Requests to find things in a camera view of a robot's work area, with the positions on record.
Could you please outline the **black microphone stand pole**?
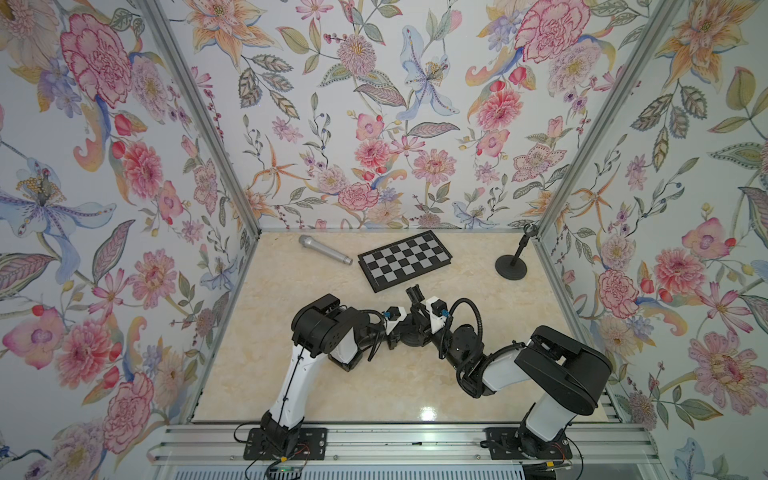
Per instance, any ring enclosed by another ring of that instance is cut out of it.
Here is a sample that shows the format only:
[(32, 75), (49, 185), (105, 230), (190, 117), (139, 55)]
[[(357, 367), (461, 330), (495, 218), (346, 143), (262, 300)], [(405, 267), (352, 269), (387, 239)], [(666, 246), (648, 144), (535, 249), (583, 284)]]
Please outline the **black microphone stand pole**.
[(519, 261), (521, 254), (523, 253), (525, 248), (528, 246), (529, 242), (530, 242), (530, 236), (527, 235), (527, 234), (524, 234), (521, 237), (521, 239), (520, 239), (520, 242), (518, 244), (518, 248), (517, 248), (517, 250), (515, 252), (515, 255), (514, 255), (514, 258), (512, 260), (513, 264), (516, 264)]

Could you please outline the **black round disc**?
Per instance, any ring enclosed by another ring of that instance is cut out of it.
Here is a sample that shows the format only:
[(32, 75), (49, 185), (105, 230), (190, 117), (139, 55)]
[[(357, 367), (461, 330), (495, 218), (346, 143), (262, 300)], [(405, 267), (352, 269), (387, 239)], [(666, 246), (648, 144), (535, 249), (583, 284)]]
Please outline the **black round disc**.
[(421, 348), (421, 347), (425, 346), (425, 345), (415, 345), (414, 344), (414, 335), (413, 335), (413, 333), (414, 333), (414, 324), (413, 324), (412, 317), (407, 317), (403, 321), (403, 323), (401, 324), (401, 328), (402, 328), (402, 335), (401, 335), (401, 342), (400, 343), (403, 343), (406, 346), (414, 347), (414, 348)]

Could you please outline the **black round stand base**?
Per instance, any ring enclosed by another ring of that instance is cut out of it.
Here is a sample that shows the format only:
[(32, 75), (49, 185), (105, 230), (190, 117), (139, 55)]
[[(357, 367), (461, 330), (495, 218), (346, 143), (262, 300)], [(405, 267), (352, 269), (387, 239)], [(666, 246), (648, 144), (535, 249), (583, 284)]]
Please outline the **black round stand base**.
[(518, 256), (511, 254), (498, 257), (494, 267), (496, 272), (507, 280), (521, 280), (528, 273), (528, 267), (525, 261)]

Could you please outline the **black microphone clip holder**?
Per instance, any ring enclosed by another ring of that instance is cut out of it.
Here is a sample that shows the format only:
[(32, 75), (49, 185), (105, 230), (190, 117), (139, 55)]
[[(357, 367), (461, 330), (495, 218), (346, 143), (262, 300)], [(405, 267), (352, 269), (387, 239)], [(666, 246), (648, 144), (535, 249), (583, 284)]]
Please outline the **black microphone clip holder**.
[(524, 226), (523, 233), (529, 238), (536, 238), (539, 234), (539, 227), (535, 223), (530, 223)]

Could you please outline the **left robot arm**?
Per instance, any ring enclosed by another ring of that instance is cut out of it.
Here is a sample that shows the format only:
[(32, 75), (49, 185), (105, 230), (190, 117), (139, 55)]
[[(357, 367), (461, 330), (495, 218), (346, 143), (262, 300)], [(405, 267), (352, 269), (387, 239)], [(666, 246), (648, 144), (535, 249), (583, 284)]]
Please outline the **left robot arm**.
[(372, 361), (406, 318), (400, 306), (385, 311), (345, 306), (326, 294), (298, 311), (291, 322), (291, 361), (277, 400), (264, 413), (260, 429), (270, 442), (284, 444), (305, 419), (309, 394), (327, 361), (348, 372), (362, 359)]

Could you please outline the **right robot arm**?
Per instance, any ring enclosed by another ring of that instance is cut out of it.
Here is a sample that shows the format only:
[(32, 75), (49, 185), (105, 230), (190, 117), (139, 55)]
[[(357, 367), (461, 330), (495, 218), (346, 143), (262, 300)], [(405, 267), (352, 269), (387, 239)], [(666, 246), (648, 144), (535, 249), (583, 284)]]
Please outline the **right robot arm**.
[(399, 326), (402, 343), (434, 346), (438, 358), (453, 368), (460, 390), (473, 399), (528, 381), (542, 390), (514, 432), (486, 440), (488, 448), (525, 458), (565, 455), (568, 426), (595, 412), (612, 372), (604, 354), (547, 325), (537, 327), (526, 342), (487, 353), (482, 315), (467, 298), (452, 305), (436, 297), (414, 302)]

